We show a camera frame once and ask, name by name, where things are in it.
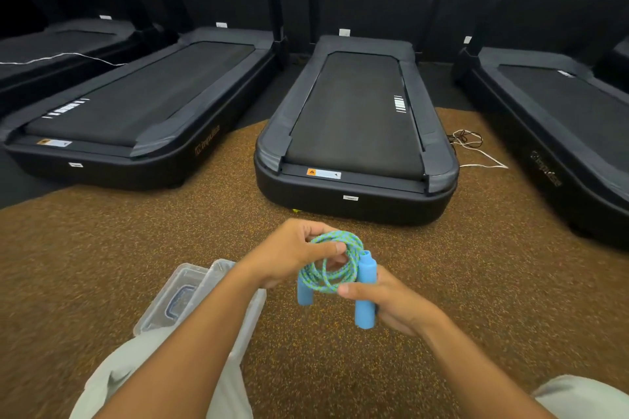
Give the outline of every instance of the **plastic container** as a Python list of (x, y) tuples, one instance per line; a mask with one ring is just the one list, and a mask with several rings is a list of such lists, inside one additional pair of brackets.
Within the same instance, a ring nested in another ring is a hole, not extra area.
[[(219, 260), (216, 260), (211, 267), (209, 267), (209, 270), (206, 273), (205, 278), (201, 281), (199, 288), (196, 289), (193, 297), (190, 299), (184, 311), (179, 316), (179, 319), (176, 322), (177, 325), (181, 324), (181, 322), (194, 311), (194, 308), (199, 306), (200, 302), (208, 296), (209, 292), (218, 285), (218, 282), (224, 278), (227, 272), (229, 272), (234, 265), (234, 262), (220, 258)], [(245, 351), (247, 351), (247, 346), (249, 345), (251, 336), (254, 334), (256, 323), (258, 322), (258, 318), (260, 318), (260, 313), (262, 312), (266, 299), (267, 291), (262, 288), (258, 289), (247, 307), (245, 320), (242, 323), (240, 333), (238, 333), (238, 338), (236, 338), (236, 342), (234, 343), (234, 347), (230, 353), (230, 358), (234, 359), (237, 364), (240, 364), (243, 356), (245, 355)]]
[(173, 326), (193, 298), (207, 272), (208, 269), (204, 267), (179, 265), (133, 327), (133, 335), (138, 336), (145, 331)]

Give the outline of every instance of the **gym floor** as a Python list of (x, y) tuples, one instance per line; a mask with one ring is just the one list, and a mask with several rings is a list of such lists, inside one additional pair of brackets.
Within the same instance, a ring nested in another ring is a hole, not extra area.
[[(177, 190), (51, 184), (0, 152), (5, 417), (67, 417), (177, 265), (238, 260), (295, 216), (258, 191), (252, 157), (300, 70), (295, 63), (276, 78)], [(422, 228), (300, 216), (356, 233), (526, 391), (575, 374), (629, 392), (629, 254), (570, 232), (452, 85), (450, 66), (420, 70), (445, 130), (481, 133), (483, 150), (509, 169), (461, 169), (444, 215)], [(457, 154), (461, 164), (491, 162)], [(421, 341), (357, 329), (340, 298), (315, 301), (298, 307), (292, 282), (268, 292), (242, 363), (256, 418), (458, 417)]]

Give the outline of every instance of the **coiled rope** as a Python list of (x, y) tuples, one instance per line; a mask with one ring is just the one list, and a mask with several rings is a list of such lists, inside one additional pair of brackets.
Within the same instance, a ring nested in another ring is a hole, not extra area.
[(320, 269), (316, 267), (316, 264), (306, 265), (299, 271), (299, 280), (311, 290), (321, 293), (336, 293), (339, 284), (356, 281), (358, 260), (360, 259), (360, 254), (365, 250), (361, 240), (356, 235), (342, 230), (319, 235), (310, 240), (310, 243), (321, 243), (323, 241), (341, 241), (346, 244), (347, 251), (345, 255), (347, 255), (349, 261), (333, 272), (326, 271), (327, 258), (323, 261)]

